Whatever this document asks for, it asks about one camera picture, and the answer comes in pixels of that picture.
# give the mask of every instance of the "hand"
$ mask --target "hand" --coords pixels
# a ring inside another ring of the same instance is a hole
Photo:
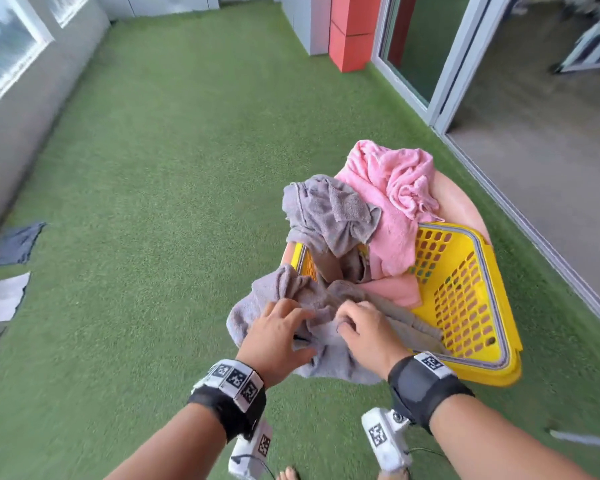
[[[336,320],[340,321],[338,333],[353,357],[382,379],[389,377],[401,359],[412,355],[386,317],[368,301],[345,301],[336,312]]]
[[[314,316],[314,311],[300,308],[298,302],[289,298],[268,303],[252,323],[235,359],[256,371],[267,389],[279,384],[316,355],[312,347],[296,351],[292,348],[300,323]]]

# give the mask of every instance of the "wristband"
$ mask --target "wristband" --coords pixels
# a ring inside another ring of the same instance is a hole
[[[250,441],[267,397],[264,382],[256,371],[237,360],[225,359],[193,386],[187,403],[201,404],[213,411],[227,442],[238,435]]]
[[[393,366],[388,382],[393,409],[429,434],[429,421],[442,401],[455,394],[475,396],[454,371],[430,352],[402,359]]]

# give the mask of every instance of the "gray towel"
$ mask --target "gray towel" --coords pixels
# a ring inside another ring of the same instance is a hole
[[[46,223],[35,222],[24,227],[7,229],[0,235],[0,266],[24,264],[29,261],[38,234]]]
[[[334,322],[338,307],[351,299],[369,301],[389,318],[402,342],[414,350],[446,353],[440,342],[441,330],[419,320],[380,296],[365,292],[355,284],[337,280],[325,289],[308,276],[299,276],[289,265],[263,276],[251,285],[251,293],[231,310],[226,326],[231,338],[240,346],[249,325],[260,316],[266,304],[280,298],[293,298],[304,308],[315,310],[315,318],[296,330],[296,347],[315,347],[318,354],[312,362],[295,370],[302,377],[330,377],[357,384],[376,384],[380,378],[362,367],[351,355]]]
[[[361,259],[357,246],[371,240],[380,222],[380,207],[364,202],[353,188],[335,178],[314,175],[285,187],[282,210],[291,227],[287,242],[302,242],[309,248],[327,283],[371,280],[368,263]]]

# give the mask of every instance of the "person's left hand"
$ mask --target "person's left hand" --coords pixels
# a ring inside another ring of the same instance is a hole
[[[312,347],[296,351],[292,347],[300,323],[314,316],[313,310],[300,308],[289,298],[268,303],[252,323],[235,359],[256,371],[267,389],[279,384],[316,355]]]

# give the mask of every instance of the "blue cloth on floor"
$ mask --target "blue cloth on floor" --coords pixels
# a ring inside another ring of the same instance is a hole
[[[0,235],[0,266],[24,264],[29,261],[31,250],[45,222],[7,229]]]

